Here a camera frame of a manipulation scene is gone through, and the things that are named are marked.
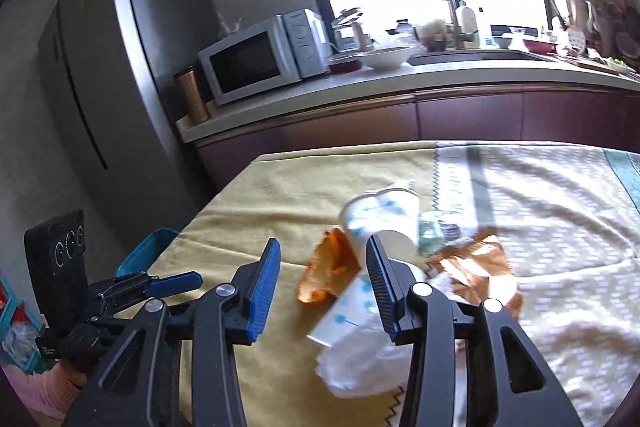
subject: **pink fabric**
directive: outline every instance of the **pink fabric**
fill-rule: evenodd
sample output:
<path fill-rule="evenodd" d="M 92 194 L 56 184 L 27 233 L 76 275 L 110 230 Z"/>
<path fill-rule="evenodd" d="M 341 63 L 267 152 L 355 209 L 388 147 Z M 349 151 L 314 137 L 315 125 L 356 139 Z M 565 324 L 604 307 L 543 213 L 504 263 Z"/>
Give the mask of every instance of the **pink fabric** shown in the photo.
<path fill-rule="evenodd" d="M 59 363 L 41 375 L 25 375 L 15 365 L 2 370 L 26 407 L 56 420 L 65 418 L 79 393 Z"/>

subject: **countertop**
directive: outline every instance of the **countertop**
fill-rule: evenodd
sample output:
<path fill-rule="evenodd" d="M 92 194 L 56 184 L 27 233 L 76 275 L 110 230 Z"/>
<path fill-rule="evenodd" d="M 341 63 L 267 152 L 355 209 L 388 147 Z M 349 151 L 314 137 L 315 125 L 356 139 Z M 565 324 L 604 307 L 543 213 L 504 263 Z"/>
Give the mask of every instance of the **countertop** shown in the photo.
<path fill-rule="evenodd" d="M 562 82 L 640 91 L 640 82 L 578 68 L 559 60 L 470 60 L 422 66 L 405 64 L 392 71 L 374 71 L 365 67 L 353 73 L 301 80 L 222 107 L 209 102 L 210 120 L 188 126 L 188 117 L 185 117 L 177 124 L 182 139 L 192 142 L 268 118 L 363 98 L 508 82 Z"/>

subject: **red bowl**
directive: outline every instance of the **red bowl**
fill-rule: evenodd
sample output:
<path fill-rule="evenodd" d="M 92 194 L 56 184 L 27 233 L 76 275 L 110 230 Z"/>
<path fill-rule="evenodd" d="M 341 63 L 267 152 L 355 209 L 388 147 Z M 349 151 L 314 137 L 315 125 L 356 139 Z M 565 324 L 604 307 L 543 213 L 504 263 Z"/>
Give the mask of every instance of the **red bowl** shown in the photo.
<path fill-rule="evenodd" d="M 524 45 L 531 53 L 538 55 L 546 55 L 556 52 L 556 45 L 552 42 L 533 41 L 531 39 L 523 39 Z"/>

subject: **blue gripper pad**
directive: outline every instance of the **blue gripper pad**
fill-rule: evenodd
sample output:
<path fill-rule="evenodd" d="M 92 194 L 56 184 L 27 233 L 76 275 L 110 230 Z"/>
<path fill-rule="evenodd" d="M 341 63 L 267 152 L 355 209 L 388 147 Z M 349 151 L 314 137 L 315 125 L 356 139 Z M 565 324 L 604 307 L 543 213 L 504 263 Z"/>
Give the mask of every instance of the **blue gripper pad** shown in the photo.
<path fill-rule="evenodd" d="M 382 327 L 395 342 L 400 333 L 399 321 L 404 315 L 404 294 L 389 264 L 385 249 L 375 235 L 367 241 L 366 262 Z"/>
<path fill-rule="evenodd" d="M 271 238 L 262 252 L 246 294 L 249 299 L 249 323 L 246 333 L 252 343 L 264 331 L 279 273 L 280 244 Z"/>
<path fill-rule="evenodd" d="M 161 299 L 169 295 L 197 290 L 200 286 L 202 286 L 202 276 L 192 271 L 153 281 L 146 289 L 145 295 Z"/>

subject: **brown canister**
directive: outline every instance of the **brown canister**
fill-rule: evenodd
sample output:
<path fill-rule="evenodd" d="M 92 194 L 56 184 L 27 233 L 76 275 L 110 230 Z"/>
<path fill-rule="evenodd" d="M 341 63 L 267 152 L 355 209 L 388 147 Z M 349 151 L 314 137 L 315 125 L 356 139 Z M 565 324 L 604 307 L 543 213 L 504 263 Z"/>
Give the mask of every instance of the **brown canister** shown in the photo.
<path fill-rule="evenodd" d="M 196 75 L 193 68 L 181 71 L 174 76 L 174 79 L 178 82 L 178 85 L 184 93 L 184 97 L 187 99 L 191 124 L 197 125 L 209 120 L 209 111 L 200 97 L 198 83 L 196 81 Z"/>

